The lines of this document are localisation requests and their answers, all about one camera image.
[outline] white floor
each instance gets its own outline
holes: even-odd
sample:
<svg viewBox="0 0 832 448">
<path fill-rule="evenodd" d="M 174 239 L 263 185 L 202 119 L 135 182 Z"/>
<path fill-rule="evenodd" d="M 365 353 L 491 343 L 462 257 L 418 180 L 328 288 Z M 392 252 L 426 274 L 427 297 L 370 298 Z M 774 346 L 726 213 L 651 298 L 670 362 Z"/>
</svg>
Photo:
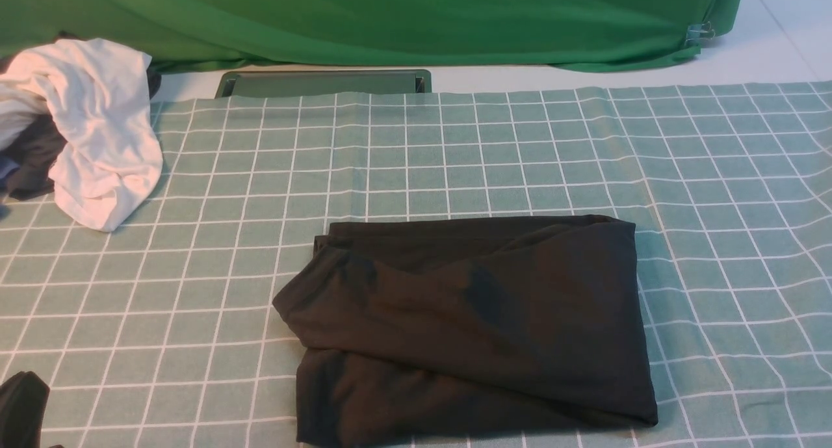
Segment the white floor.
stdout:
<svg viewBox="0 0 832 448">
<path fill-rule="evenodd" d="M 315 69 L 315 66 L 280 66 Z M 832 80 L 829 0 L 742 0 L 734 30 L 710 42 L 693 62 L 641 72 L 589 74 L 550 66 L 429 68 L 434 92 L 513 92 Z M 154 101 L 213 98 L 224 72 L 166 75 Z"/>
</svg>

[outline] folded black garment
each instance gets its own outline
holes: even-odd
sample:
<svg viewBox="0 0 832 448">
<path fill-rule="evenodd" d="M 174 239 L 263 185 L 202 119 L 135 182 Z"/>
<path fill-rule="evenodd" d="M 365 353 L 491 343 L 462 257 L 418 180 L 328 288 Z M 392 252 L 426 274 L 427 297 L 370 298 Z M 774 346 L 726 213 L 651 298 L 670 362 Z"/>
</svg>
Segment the folded black garment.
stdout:
<svg viewBox="0 0 832 448">
<path fill-rule="evenodd" d="M 635 226 L 336 223 L 276 298 L 307 347 L 298 440 L 652 427 Z"/>
</svg>

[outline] green checkered tablecloth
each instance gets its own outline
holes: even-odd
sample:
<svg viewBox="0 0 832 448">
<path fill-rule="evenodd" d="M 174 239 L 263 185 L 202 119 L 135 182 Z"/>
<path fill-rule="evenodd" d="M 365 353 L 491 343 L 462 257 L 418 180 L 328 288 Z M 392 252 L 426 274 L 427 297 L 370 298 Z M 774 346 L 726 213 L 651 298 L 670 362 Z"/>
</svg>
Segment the green checkered tablecloth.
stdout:
<svg viewBox="0 0 832 448">
<path fill-rule="evenodd" d="M 44 445 L 295 446 L 270 298 L 335 220 L 637 223 L 660 424 L 416 446 L 832 446 L 832 83 L 154 105 L 166 175 L 112 235 L 0 220 L 0 375 Z"/>
</svg>

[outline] crumpled white fabric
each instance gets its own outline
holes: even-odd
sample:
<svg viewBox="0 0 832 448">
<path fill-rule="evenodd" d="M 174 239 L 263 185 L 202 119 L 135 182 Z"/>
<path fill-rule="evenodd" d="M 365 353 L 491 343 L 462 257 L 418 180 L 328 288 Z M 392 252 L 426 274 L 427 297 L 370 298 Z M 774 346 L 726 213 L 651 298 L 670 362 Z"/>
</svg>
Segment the crumpled white fabric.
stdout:
<svg viewBox="0 0 832 448">
<path fill-rule="evenodd" d="M 66 138 L 49 171 L 55 202 L 87 228 L 115 230 L 159 181 L 150 62 L 107 40 L 58 40 L 20 52 L 0 75 L 0 149 L 36 114 L 51 113 Z"/>
</svg>

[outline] green curtain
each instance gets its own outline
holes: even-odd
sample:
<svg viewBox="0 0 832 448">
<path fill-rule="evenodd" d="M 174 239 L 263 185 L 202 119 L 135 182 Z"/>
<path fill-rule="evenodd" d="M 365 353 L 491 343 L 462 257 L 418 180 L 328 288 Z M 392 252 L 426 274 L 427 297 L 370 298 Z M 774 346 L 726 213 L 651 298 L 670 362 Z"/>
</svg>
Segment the green curtain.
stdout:
<svg viewBox="0 0 832 448">
<path fill-rule="evenodd" d="M 694 57 L 690 25 L 726 33 L 739 0 L 0 0 L 0 56 L 59 31 L 154 57 L 161 71 L 293 62 L 552 64 L 589 72 Z"/>
</svg>

